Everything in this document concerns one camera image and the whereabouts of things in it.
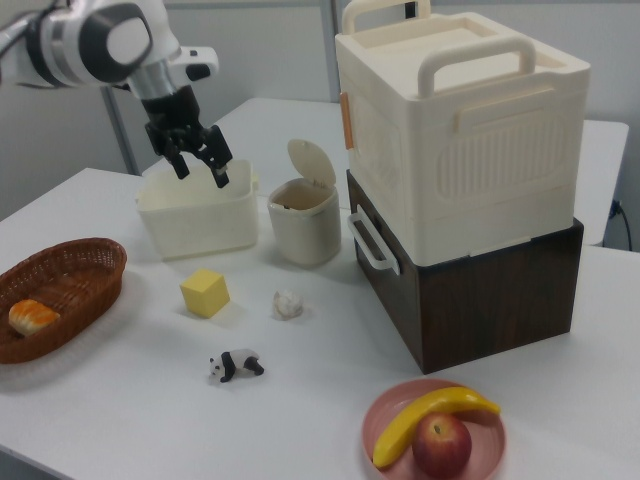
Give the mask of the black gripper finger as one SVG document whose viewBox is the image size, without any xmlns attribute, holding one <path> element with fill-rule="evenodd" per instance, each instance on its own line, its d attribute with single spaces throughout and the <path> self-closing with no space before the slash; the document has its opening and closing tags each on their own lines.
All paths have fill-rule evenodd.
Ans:
<svg viewBox="0 0 640 480">
<path fill-rule="evenodd" d="M 146 124 L 145 130 L 155 154 L 163 157 L 172 166 L 178 179 L 185 179 L 190 171 L 171 132 L 153 124 Z"/>
<path fill-rule="evenodd" d="M 222 189 L 229 183 L 227 164 L 233 159 L 231 150 L 217 125 L 203 129 L 200 140 L 198 158 L 210 169 L 216 186 Z"/>
</svg>

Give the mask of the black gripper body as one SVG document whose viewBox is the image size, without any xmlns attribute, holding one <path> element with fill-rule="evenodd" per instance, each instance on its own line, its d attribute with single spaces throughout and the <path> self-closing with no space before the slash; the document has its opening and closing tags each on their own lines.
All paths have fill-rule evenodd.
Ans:
<svg viewBox="0 0 640 480">
<path fill-rule="evenodd" d="M 154 150 L 165 150 L 169 142 L 180 150 L 196 150 L 203 145 L 200 107 L 191 86 L 161 98 L 142 100 L 142 105 L 148 116 L 145 130 Z"/>
</svg>

